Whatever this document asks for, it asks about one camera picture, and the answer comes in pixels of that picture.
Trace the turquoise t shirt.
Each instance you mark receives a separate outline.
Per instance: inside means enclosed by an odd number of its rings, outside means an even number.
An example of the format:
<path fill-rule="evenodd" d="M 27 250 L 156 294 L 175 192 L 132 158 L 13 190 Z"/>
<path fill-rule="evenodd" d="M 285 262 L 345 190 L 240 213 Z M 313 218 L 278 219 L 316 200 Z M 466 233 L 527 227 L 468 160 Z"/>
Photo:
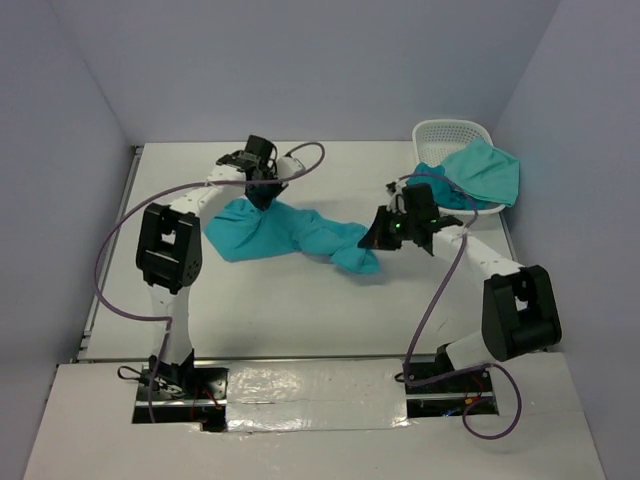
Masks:
<path fill-rule="evenodd" d="M 228 262 L 293 253 L 319 256 L 353 274 L 381 272 L 376 255 L 358 246 L 367 232 L 358 223 L 329 220 L 313 209 L 275 201 L 261 211 L 247 199 L 230 202 L 203 228 L 203 234 Z"/>

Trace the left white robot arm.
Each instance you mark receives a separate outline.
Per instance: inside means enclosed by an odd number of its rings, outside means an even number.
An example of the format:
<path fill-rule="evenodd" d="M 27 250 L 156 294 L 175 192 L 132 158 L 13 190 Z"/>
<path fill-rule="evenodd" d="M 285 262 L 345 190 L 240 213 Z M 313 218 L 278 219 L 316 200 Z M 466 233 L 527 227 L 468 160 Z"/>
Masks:
<path fill-rule="evenodd" d="M 215 162 L 201 186 L 168 204 L 153 202 L 143 212 L 136 267 L 148 286 L 153 314 L 169 319 L 149 368 L 173 398 L 188 396 L 196 385 L 189 295 L 203 265 L 202 227 L 241 197 L 260 211 L 268 209 L 287 179 L 305 170 L 291 154 L 277 159 L 274 154 L 274 144 L 251 135 L 243 149 Z"/>

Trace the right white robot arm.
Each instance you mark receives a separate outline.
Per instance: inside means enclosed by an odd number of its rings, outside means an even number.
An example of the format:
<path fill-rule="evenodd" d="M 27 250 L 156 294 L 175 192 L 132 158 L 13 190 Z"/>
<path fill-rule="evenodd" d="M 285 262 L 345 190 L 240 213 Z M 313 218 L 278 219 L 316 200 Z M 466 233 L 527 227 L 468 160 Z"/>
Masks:
<path fill-rule="evenodd" d="M 460 389 L 475 367 L 506 362 L 561 341 L 562 327 L 546 269 L 508 259 L 472 236 L 468 223 L 441 214 L 425 183 L 392 182 L 387 190 L 391 199 L 377 209 L 360 247 L 395 251 L 411 242 L 450 262 L 438 295 L 461 265 L 467 266 L 482 291 L 479 327 L 441 345 L 435 353 L 434 375 L 442 389 Z"/>

